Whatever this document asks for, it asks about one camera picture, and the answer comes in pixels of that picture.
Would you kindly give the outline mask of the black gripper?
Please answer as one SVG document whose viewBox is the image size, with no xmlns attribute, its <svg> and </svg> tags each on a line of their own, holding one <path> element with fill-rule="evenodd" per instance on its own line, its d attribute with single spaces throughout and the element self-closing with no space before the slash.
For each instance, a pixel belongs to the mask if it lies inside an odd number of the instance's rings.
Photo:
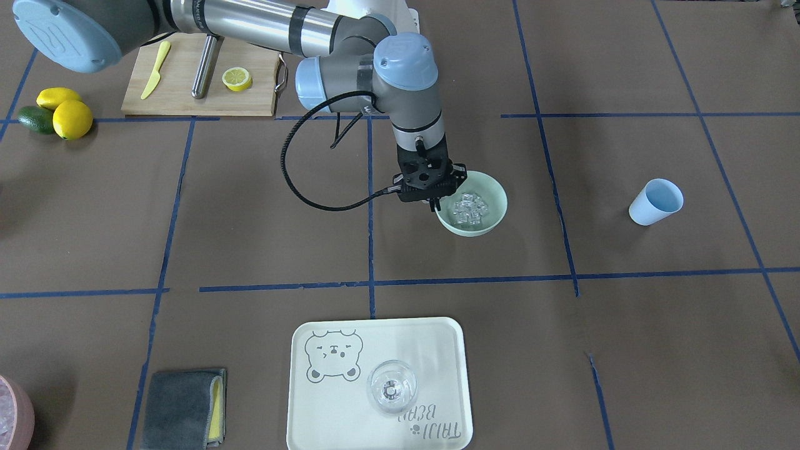
<svg viewBox="0 0 800 450">
<path fill-rule="evenodd" d="M 401 172 L 392 180 L 391 192 L 402 202 L 427 201 L 429 210 L 438 214 L 442 211 L 441 199 L 454 194 L 468 179 L 466 166 L 449 158 L 446 139 L 422 154 L 400 145 L 396 149 Z"/>
</svg>

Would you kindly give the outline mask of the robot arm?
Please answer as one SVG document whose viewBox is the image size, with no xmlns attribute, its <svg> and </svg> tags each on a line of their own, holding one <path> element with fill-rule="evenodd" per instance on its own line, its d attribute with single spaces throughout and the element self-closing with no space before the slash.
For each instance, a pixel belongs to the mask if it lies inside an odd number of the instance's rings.
<svg viewBox="0 0 800 450">
<path fill-rule="evenodd" d="M 386 114 L 400 173 L 378 196 L 424 201 L 431 211 L 468 179 L 452 162 L 431 43 L 391 18 L 353 18 L 286 1 L 14 1 L 22 35 L 50 60 L 96 73 L 168 33 L 232 38 L 300 57 L 295 72 L 306 114 L 282 146 L 282 174 L 294 134 L 318 112 Z"/>
</svg>

